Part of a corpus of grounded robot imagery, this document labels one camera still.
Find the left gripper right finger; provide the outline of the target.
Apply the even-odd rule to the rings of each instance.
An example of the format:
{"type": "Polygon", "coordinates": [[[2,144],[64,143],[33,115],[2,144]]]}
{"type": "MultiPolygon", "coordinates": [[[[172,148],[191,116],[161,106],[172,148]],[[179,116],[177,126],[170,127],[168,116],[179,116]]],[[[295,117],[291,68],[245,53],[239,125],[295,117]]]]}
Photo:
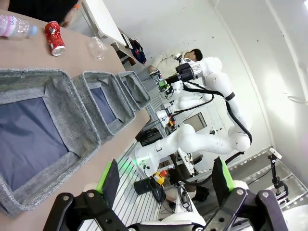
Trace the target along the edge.
{"type": "Polygon", "coordinates": [[[257,194],[236,187],[224,160],[214,160],[212,183],[219,209],[206,224],[205,231],[228,231],[237,218],[245,218],[255,231],[286,231],[287,224],[279,203],[270,190],[257,194]]]}

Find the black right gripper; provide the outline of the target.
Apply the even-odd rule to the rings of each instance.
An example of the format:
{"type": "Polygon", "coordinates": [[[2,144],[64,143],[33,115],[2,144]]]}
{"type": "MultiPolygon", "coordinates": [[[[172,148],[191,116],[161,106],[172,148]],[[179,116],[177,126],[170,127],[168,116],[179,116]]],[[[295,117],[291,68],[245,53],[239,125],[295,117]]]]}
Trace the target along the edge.
{"type": "MultiPolygon", "coordinates": [[[[158,69],[152,71],[150,73],[150,77],[153,80],[162,80],[162,75],[158,69]]],[[[173,88],[171,86],[172,83],[182,81],[182,77],[179,75],[172,75],[168,77],[166,80],[158,82],[158,89],[161,94],[164,94],[164,97],[168,97],[173,92],[173,88]]]]}

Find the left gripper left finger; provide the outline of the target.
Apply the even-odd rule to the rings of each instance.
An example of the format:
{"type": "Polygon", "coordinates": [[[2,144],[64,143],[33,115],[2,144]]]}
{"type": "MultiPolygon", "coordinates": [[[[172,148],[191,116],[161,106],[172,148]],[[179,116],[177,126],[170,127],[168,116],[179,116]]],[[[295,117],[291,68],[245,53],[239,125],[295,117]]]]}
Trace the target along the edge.
{"type": "Polygon", "coordinates": [[[44,231],[78,231],[86,220],[94,220],[102,231],[126,231],[112,210],[120,176],[116,160],[109,162],[96,189],[78,196],[60,193],[55,198],[44,231]]]}

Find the person's left hand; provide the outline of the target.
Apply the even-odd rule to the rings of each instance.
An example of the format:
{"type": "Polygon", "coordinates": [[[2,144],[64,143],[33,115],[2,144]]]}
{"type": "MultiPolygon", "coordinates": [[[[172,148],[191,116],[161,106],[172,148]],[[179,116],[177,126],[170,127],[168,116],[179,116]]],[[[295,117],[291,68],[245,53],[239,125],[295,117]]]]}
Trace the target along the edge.
{"type": "Polygon", "coordinates": [[[73,7],[65,16],[64,20],[60,23],[60,26],[61,27],[68,27],[72,22],[73,22],[73,19],[74,19],[74,16],[77,12],[77,8],[73,7]]]}

